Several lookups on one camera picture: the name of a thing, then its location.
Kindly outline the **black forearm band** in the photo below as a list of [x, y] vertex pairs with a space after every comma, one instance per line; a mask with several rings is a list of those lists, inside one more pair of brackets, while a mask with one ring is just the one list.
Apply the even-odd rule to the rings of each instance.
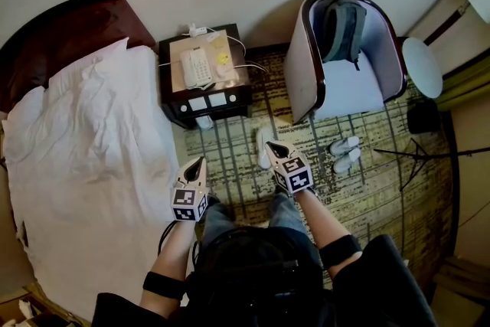
[[148, 272], [143, 283], [143, 289], [147, 292], [181, 301], [186, 294], [186, 285], [168, 276], [163, 276], [155, 272]]
[[361, 252], [361, 246], [353, 235], [345, 235], [319, 250], [323, 267], [329, 269], [340, 265], [355, 253]]

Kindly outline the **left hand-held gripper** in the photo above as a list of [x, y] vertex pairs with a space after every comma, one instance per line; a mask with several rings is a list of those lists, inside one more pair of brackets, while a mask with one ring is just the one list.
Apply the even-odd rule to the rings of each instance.
[[191, 159], [180, 167], [171, 198], [171, 212], [175, 221], [198, 222], [208, 207], [207, 161], [204, 156]]

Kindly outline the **black chest pack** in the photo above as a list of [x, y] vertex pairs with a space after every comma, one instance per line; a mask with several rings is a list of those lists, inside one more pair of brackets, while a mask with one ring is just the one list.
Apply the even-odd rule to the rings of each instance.
[[322, 266], [307, 235], [239, 227], [199, 251], [188, 277], [188, 327], [319, 327]]

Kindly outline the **black waste bin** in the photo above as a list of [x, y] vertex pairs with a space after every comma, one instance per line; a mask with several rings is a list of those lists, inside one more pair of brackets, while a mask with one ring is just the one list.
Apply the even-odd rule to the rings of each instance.
[[426, 100], [409, 108], [407, 125], [411, 134], [439, 131], [440, 116], [436, 103], [433, 100]]

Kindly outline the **person's left forearm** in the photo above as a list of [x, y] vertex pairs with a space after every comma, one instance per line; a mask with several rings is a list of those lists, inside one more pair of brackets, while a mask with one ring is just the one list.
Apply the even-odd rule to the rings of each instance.
[[[174, 226], [166, 242], [163, 243], [162, 252], [150, 269], [152, 273], [185, 281], [188, 255], [194, 239], [194, 227], [193, 221], [179, 221]], [[179, 308], [180, 301], [144, 289], [139, 305], [167, 319]]]

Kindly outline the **black tripod light stand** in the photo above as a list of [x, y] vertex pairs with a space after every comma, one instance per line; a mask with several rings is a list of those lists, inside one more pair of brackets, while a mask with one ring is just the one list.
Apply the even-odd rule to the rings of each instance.
[[400, 187], [400, 191], [404, 190], [405, 187], [407, 187], [409, 185], [409, 183], [412, 182], [412, 180], [424, 168], [424, 166], [426, 165], [427, 162], [430, 162], [432, 160], [440, 160], [440, 159], [457, 159], [458, 157], [461, 157], [461, 156], [470, 157], [470, 156], [473, 156], [475, 154], [490, 152], [490, 147], [485, 147], [485, 148], [480, 148], [480, 149], [465, 150], [465, 151], [461, 151], [461, 152], [455, 151], [455, 152], [448, 152], [448, 153], [443, 153], [443, 154], [428, 154], [424, 150], [424, 148], [415, 139], [411, 139], [410, 141], [416, 147], [415, 153], [390, 151], [390, 150], [385, 150], [385, 149], [374, 149], [375, 152], [390, 154], [390, 155], [396, 155], [396, 156], [403, 156], [403, 157], [407, 157], [407, 158], [412, 159], [413, 165], [412, 165], [412, 169], [410, 172], [410, 176], [409, 176], [407, 182]]

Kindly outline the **white pillow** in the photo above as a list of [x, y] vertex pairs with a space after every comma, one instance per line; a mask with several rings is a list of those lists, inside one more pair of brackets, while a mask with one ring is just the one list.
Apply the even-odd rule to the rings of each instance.
[[128, 48], [128, 43], [128, 38], [115, 41], [58, 71], [49, 79], [46, 89], [48, 100], [55, 101], [77, 87], [100, 63], [114, 60], [117, 69], [126, 65], [138, 67], [141, 64], [149, 67], [150, 64], [156, 64], [156, 53], [152, 49], [144, 45]]
[[33, 149], [31, 141], [34, 123], [44, 112], [46, 101], [45, 89], [35, 87], [14, 106], [2, 121], [5, 134], [3, 153], [6, 162], [10, 165], [22, 160]]

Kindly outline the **white bed duvet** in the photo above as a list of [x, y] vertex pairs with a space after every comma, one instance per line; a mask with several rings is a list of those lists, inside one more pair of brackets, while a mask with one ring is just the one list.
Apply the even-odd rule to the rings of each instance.
[[84, 319], [103, 292], [139, 301], [172, 216], [178, 159], [157, 67], [107, 61], [59, 99], [46, 94], [33, 149], [6, 163], [34, 275], [51, 301]]

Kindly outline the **dark wooden headboard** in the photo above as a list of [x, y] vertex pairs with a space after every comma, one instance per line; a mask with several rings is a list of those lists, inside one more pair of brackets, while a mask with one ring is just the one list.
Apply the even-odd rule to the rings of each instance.
[[155, 46], [126, 0], [68, 0], [44, 11], [0, 47], [0, 111], [46, 87], [74, 61], [125, 38], [129, 48]]

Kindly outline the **open cardboard box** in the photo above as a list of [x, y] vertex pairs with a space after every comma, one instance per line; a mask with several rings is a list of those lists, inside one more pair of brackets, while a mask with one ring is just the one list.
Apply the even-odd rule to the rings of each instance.
[[90, 322], [74, 316], [33, 293], [25, 293], [9, 301], [0, 299], [0, 327], [15, 327], [16, 322], [25, 319], [18, 306], [20, 299], [31, 303], [34, 311], [33, 322], [36, 327], [91, 327]]

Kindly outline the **white packing paper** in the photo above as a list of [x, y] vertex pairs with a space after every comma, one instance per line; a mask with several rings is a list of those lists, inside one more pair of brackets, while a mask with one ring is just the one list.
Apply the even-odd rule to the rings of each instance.
[[31, 308], [31, 303], [23, 299], [18, 300], [18, 306], [21, 314], [24, 316], [24, 320], [21, 322], [16, 322], [15, 327], [36, 327], [33, 322], [34, 311]]

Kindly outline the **person's right forearm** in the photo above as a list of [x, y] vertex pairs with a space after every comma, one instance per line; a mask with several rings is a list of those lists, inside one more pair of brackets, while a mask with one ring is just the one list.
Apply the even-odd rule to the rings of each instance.
[[351, 233], [309, 190], [295, 194], [319, 250]]

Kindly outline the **person's black top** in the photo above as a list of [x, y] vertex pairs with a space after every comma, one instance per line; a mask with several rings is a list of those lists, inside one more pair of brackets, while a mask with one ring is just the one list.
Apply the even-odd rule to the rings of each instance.
[[101, 293], [92, 327], [436, 327], [436, 322], [392, 240], [382, 235], [312, 304], [257, 314], [230, 306], [186, 306], [164, 318], [116, 294]]

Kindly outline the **white corded telephone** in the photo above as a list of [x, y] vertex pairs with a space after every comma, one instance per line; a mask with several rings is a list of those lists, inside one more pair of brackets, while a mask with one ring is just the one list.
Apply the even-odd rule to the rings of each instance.
[[196, 47], [180, 53], [185, 86], [188, 90], [207, 89], [213, 83], [213, 74], [205, 50]]

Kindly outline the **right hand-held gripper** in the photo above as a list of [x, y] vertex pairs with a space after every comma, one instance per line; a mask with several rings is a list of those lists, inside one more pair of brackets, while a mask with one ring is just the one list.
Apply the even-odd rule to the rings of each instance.
[[279, 187], [294, 195], [312, 186], [311, 168], [293, 144], [272, 140], [266, 142], [265, 148]]

